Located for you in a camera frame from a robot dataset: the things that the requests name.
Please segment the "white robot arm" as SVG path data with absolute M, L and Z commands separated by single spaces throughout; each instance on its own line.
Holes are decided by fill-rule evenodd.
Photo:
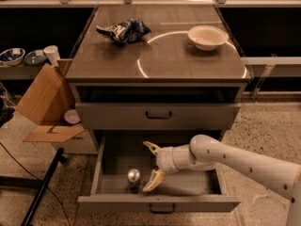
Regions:
M 270 156 L 226 145 L 206 135 L 196 135 L 186 145 L 160 148 L 144 141 L 156 156 L 153 170 L 143 187 L 150 192 L 168 174 L 179 170 L 205 170 L 215 162 L 224 164 L 290 201 L 286 226 L 301 226 L 301 166 Z

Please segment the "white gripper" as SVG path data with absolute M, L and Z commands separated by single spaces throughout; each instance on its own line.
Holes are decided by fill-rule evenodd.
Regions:
M 180 170 L 199 170 L 201 163 L 192 154 L 188 144 L 178 147 L 160 148 L 158 145 L 144 141 L 143 145 L 156 155 L 158 170 L 153 170 L 149 181 L 144 185 L 144 192 L 151 192 L 165 179 L 166 174 Z

